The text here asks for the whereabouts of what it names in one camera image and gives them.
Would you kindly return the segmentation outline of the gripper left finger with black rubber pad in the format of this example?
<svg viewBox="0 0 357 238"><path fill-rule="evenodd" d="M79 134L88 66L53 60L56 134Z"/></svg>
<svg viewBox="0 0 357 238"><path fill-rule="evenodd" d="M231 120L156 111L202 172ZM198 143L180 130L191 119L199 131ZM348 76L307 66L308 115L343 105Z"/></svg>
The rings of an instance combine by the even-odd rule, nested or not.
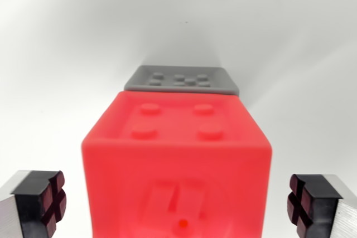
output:
<svg viewBox="0 0 357 238"><path fill-rule="evenodd" d="M66 210L62 171L17 171L1 187L1 237L53 237Z"/></svg>

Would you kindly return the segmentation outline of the gripper right finger with black rubber pad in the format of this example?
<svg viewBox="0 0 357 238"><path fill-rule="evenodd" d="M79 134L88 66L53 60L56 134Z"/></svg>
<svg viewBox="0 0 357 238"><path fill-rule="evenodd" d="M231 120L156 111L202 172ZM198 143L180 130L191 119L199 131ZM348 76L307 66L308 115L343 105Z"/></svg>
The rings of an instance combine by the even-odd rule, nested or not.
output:
<svg viewBox="0 0 357 238"><path fill-rule="evenodd" d="M356 195L333 174L293 174L288 217L299 237L356 237Z"/></svg>

